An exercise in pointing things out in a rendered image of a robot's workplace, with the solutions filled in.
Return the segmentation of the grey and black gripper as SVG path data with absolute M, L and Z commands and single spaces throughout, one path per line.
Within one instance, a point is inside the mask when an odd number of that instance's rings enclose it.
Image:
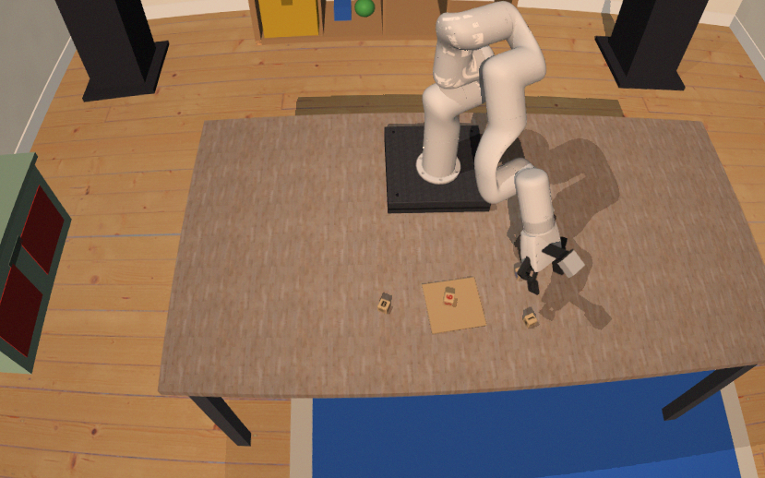
M 548 256 L 542 250 L 549 244 L 566 249 L 567 240 L 565 237 L 560 237 L 556 221 L 555 226 L 546 233 L 527 233 L 524 230 L 521 232 L 520 254 L 522 264 L 517 274 L 527 281 L 529 292 L 539 294 L 539 285 L 536 280 L 538 272 L 550 263 L 552 263 L 553 272 L 560 275 L 564 274 L 564 271 L 556 263 L 558 259 Z M 532 276 L 530 276 L 531 270 L 533 271 Z

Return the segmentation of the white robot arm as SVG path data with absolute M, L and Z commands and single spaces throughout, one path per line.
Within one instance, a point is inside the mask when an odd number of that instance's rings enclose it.
M 525 87 L 546 74 L 544 55 L 527 23 L 514 5 L 499 1 L 441 14 L 436 36 L 435 83 L 422 96 L 424 146 L 417 172 L 433 184 L 457 178 L 457 115 L 485 102 L 488 126 L 474 157 L 482 198 L 496 204 L 518 195 L 523 230 L 550 231 L 555 210 L 547 173 L 524 158 L 497 166 L 527 125 Z M 489 44 L 503 40 L 511 50 L 495 55 Z

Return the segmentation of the orange flat mat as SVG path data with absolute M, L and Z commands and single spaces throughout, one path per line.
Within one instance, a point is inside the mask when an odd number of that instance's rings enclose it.
M 486 326 L 475 278 L 422 284 L 432 334 Z M 453 306 L 443 305 L 455 293 Z

